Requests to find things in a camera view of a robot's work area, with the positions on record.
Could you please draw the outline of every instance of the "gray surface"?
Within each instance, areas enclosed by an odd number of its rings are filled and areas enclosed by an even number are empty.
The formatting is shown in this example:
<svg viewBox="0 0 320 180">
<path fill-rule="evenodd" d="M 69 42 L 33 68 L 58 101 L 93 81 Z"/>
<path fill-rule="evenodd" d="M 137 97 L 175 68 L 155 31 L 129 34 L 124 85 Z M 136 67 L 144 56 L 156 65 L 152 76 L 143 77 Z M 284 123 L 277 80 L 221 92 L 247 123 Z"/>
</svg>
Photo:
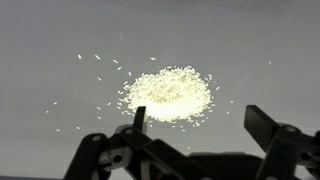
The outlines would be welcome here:
<svg viewBox="0 0 320 180">
<path fill-rule="evenodd" d="M 319 8 L 318 0 L 1 0 L 0 174 L 62 178 L 83 136 L 111 135 L 131 120 L 114 105 L 123 82 L 167 65 L 191 64 L 216 81 L 217 106 L 202 126 L 148 129 L 186 154 L 263 155 L 242 125 L 247 104 L 313 134 L 320 129 Z M 117 171 L 113 179 L 127 177 Z"/>
</svg>

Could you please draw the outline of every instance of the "white grain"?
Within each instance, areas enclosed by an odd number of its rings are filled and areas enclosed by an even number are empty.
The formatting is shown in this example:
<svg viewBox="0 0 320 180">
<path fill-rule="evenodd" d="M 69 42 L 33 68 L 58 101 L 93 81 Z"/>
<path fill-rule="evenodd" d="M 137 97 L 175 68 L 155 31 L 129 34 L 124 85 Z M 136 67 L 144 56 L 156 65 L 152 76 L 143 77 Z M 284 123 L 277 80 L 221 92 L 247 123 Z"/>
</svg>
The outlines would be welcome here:
<svg viewBox="0 0 320 180">
<path fill-rule="evenodd" d="M 98 60 L 101 60 L 101 58 L 98 55 L 94 55 L 94 57 L 96 57 Z"/>
</svg>

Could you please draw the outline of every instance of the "screw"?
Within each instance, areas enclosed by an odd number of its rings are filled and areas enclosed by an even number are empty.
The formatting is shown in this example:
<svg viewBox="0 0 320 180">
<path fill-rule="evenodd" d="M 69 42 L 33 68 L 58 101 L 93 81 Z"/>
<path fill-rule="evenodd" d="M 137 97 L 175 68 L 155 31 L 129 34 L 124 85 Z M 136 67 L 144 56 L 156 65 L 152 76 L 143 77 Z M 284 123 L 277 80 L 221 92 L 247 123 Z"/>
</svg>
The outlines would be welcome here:
<svg viewBox="0 0 320 180">
<path fill-rule="evenodd" d="M 287 127 L 287 130 L 290 131 L 290 132 L 295 132 L 295 131 L 296 131 L 296 128 L 291 127 L 291 126 L 288 126 L 288 127 Z"/>
<path fill-rule="evenodd" d="M 100 139 L 101 139 L 100 136 L 94 136 L 94 137 L 92 138 L 93 141 L 99 141 Z"/>
<path fill-rule="evenodd" d="M 278 180 L 278 178 L 275 178 L 273 176 L 268 176 L 268 177 L 266 177 L 266 180 Z"/>
<path fill-rule="evenodd" d="M 133 133 L 133 130 L 132 129 L 127 129 L 126 130 L 126 134 L 132 134 Z"/>
</svg>

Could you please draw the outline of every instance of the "pile of rice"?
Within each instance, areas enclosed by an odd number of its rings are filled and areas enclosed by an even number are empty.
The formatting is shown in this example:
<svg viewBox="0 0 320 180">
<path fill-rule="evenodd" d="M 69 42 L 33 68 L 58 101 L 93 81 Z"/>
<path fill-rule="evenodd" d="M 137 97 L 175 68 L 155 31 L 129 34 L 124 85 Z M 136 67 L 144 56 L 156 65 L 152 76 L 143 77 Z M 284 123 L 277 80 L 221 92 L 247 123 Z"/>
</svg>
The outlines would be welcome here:
<svg viewBox="0 0 320 180">
<path fill-rule="evenodd" d="M 128 103 L 130 110 L 146 106 L 147 116 L 162 122 L 204 116 L 202 112 L 212 102 L 208 83 L 191 66 L 169 66 L 157 74 L 142 74 L 124 90 L 127 94 L 121 101 Z"/>
</svg>

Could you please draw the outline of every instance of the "black machine part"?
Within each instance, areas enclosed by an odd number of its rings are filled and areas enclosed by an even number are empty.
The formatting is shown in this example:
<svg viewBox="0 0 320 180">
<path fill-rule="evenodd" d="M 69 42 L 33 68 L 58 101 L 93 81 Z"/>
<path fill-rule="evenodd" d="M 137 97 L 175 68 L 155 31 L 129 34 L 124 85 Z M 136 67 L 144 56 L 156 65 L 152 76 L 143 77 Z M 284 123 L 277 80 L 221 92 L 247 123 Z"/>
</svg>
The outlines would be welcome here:
<svg viewBox="0 0 320 180">
<path fill-rule="evenodd" d="M 264 159 L 243 152 L 185 156 L 146 135 L 145 111 L 139 107 L 133 124 L 118 127 L 110 138 L 102 133 L 83 138 L 64 180 L 105 180 L 117 168 L 136 180 L 298 180 L 296 165 L 320 180 L 320 131 L 305 135 L 255 105 L 247 106 L 244 127 L 266 152 Z"/>
</svg>

